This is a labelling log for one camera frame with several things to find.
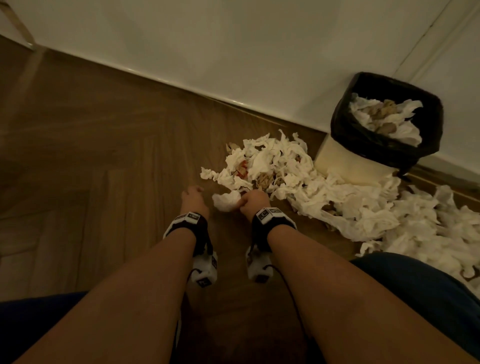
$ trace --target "blue pants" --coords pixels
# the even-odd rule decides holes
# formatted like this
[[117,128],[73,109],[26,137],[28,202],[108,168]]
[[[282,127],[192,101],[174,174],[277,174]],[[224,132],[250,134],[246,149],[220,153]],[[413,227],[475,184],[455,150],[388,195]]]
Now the blue pants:
[[[458,280],[407,256],[373,253],[351,262],[480,360],[480,301]],[[0,364],[12,363],[86,292],[0,303]]]

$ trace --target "black trash bag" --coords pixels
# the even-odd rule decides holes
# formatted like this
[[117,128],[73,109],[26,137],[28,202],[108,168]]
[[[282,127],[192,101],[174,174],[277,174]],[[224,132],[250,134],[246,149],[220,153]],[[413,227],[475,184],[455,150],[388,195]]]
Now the black trash bag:
[[[353,93],[368,99],[389,99],[397,104],[408,99],[420,100],[423,107],[414,110],[415,115],[410,121],[419,128],[422,143],[411,146],[364,128],[350,112]],[[439,150],[443,123],[444,109],[437,96],[390,77],[360,72],[352,78],[335,108],[330,133],[350,152],[399,169],[397,176],[402,178],[421,157]]]

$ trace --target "forearm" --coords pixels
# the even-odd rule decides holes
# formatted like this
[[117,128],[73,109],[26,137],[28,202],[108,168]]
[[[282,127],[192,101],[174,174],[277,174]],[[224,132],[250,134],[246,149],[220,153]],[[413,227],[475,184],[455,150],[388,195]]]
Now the forearm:
[[273,228],[268,242],[329,363],[476,362],[323,245],[285,225]]
[[195,236],[173,231],[95,287],[18,362],[168,363]]

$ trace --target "crumpled tissue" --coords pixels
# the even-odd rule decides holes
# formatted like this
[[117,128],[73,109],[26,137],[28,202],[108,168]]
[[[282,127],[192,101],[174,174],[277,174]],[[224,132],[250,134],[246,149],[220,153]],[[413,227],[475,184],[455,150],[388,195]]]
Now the crumpled tissue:
[[[406,115],[413,106],[405,105]],[[411,192],[399,196],[400,179],[393,176],[374,186],[345,183],[339,175],[323,176],[313,167],[298,135],[289,141],[280,133],[280,140],[270,134],[244,140],[244,148],[232,151],[220,173],[202,168],[203,179],[232,191],[214,197],[215,206],[230,211],[239,192],[251,190],[262,173],[271,173],[272,183],[266,188],[271,199],[287,199],[298,214],[363,242],[359,256],[382,250],[414,257],[457,278],[480,298],[480,278],[468,282],[475,275],[474,267],[480,267],[480,214],[466,206],[457,208],[450,187],[441,186],[431,196],[410,186]],[[245,179],[233,176],[242,163],[248,165]],[[324,209],[332,205],[335,215]]]
[[219,211],[230,212],[233,210],[237,202],[241,199],[240,192],[232,191],[229,194],[213,194],[213,206]]
[[406,100],[397,105],[391,100],[381,102],[356,96],[350,102],[350,111],[364,128],[411,146],[418,146],[422,138],[420,130],[406,119],[413,117],[413,110],[421,107],[419,100]]

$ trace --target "cable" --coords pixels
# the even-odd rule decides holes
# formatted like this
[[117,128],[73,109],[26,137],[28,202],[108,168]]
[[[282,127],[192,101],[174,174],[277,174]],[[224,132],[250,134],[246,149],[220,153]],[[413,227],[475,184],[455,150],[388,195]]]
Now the cable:
[[297,318],[300,322],[300,328],[301,328],[301,331],[303,333],[303,337],[308,342],[310,340],[310,338],[307,335],[307,331],[305,330],[305,326],[303,326],[303,321],[301,320],[299,308],[297,307],[297,303],[295,302],[295,298],[293,298],[293,293],[290,290],[290,287],[288,286],[287,280],[283,276],[282,272],[280,272],[280,269],[278,269],[276,266],[274,266],[273,264],[267,264],[266,266],[264,266],[264,269],[267,269],[268,267],[272,267],[273,269],[275,269],[277,271],[277,273],[280,275],[280,277],[282,277],[283,282],[285,283],[285,286],[286,286],[288,292],[290,293],[290,297],[292,298],[293,307],[295,308],[295,312],[297,313]]
[[202,271],[201,271],[200,269],[198,269],[198,268],[192,269],[192,270],[190,271],[190,273],[188,274],[187,282],[190,280],[190,277],[192,276],[192,273],[193,273],[194,271],[197,271],[198,273],[201,273],[201,272],[202,272]]

